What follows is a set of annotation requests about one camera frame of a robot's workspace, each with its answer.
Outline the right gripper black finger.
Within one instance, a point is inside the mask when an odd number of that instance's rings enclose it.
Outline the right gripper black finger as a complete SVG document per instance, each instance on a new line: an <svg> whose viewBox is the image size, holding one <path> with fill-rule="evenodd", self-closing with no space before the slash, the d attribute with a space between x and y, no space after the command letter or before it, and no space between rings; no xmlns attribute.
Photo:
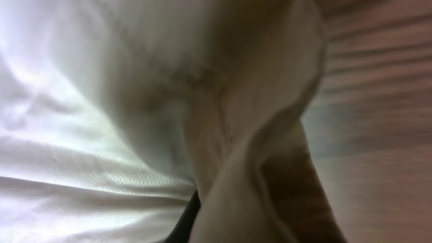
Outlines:
<svg viewBox="0 0 432 243"><path fill-rule="evenodd" d="M180 219L163 243L188 243L192 228L201 208L198 191L196 190L188 202Z"/></svg>

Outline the beige shorts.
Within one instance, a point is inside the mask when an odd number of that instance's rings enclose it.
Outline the beige shorts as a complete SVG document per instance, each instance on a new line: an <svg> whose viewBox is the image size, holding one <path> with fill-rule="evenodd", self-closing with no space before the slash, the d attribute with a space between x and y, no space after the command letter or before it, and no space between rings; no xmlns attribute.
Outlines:
<svg viewBox="0 0 432 243"><path fill-rule="evenodd" d="M314 1L2 1L1 241L343 242Z"/></svg>

